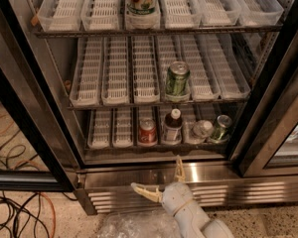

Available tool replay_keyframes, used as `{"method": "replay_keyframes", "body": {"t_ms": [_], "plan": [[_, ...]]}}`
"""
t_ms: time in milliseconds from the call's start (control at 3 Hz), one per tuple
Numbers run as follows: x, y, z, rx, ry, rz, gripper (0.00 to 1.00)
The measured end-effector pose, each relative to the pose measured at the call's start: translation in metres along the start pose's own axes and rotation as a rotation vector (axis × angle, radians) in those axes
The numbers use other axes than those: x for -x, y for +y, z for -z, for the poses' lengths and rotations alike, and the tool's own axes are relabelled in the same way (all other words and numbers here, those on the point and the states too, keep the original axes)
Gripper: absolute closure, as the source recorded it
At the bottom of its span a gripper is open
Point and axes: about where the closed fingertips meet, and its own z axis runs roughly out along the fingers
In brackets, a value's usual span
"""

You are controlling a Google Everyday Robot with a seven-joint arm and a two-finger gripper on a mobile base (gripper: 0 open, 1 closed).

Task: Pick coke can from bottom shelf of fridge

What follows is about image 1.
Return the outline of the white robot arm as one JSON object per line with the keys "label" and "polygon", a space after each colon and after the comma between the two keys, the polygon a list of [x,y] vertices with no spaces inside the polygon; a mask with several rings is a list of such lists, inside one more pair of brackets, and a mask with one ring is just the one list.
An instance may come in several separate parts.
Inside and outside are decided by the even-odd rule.
{"label": "white robot arm", "polygon": [[219,219],[211,220],[195,201],[185,184],[185,171],[180,157],[176,160],[174,181],[164,191],[156,186],[150,191],[147,185],[133,182],[133,190],[145,198],[159,202],[177,222],[183,238],[234,238],[230,229]]}

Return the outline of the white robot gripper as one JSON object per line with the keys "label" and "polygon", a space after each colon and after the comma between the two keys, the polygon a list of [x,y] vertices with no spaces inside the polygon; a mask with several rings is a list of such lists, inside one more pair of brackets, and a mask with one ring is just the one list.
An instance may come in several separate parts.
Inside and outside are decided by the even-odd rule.
{"label": "white robot gripper", "polygon": [[176,159],[174,181],[177,182],[167,185],[163,193],[158,186],[149,188],[147,185],[133,182],[131,187],[136,193],[145,198],[153,202],[161,202],[168,214],[176,215],[186,203],[193,199],[190,188],[183,183],[186,181],[186,175],[180,156]]}

